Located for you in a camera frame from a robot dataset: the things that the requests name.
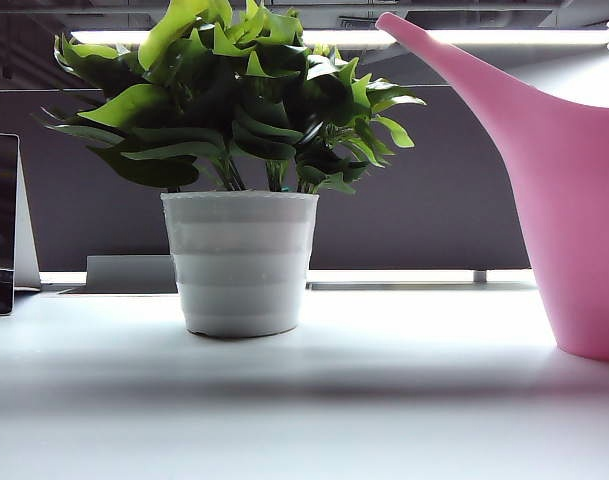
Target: gray wall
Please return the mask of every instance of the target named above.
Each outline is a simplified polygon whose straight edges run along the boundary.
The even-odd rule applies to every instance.
[[[417,147],[346,196],[323,191],[312,268],[525,268],[510,184],[491,140],[449,87],[417,87],[429,106],[400,106]],[[159,191],[117,177],[73,138],[41,128],[54,92],[0,92],[0,132],[21,137],[42,271],[84,270],[87,255],[167,252]],[[244,169],[265,188],[261,165]],[[196,189],[209,189],[198,183]]]

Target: watering can body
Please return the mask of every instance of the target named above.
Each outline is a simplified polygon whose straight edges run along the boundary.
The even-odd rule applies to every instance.
[[[393,14],[377,26],[451,84],[500,151],[559,347],[609,360],[609,108],[541,92]]]

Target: fluorescent light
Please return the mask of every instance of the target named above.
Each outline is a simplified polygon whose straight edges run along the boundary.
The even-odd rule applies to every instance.
[[[87,30],[71,32],[80,43],[93,45],[139,45],[148,37],[147,30]]]
[[[147,31],[78,31],[72,35],[81,43],[139,44]],[[456,45],[607,45],[608,30],[432,30],[436,40]],[[378,49],[395,43],[380,30],[306,30],[306,45],[337,45],[344,49]]]
[[[436,40],[457,45],[606,45],[608,30],[432,30]]]
[[[395,43],[392,36],[380,30],[305,30],[302,36],[309,46],[337,45],[346,49],[380,49]]]

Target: white flower pot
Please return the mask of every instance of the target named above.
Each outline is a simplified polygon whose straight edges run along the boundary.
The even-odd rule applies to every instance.
[[[244,191],[161,197],[190,332],[257,337],[297,325],[317,195]]]

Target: white table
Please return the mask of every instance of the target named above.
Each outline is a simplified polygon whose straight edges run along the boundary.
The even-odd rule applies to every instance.
[[[177,296],[0,317],[0,479],[609,480],[609,364],[529,285],[308,291],[300,327],[188,334]]]

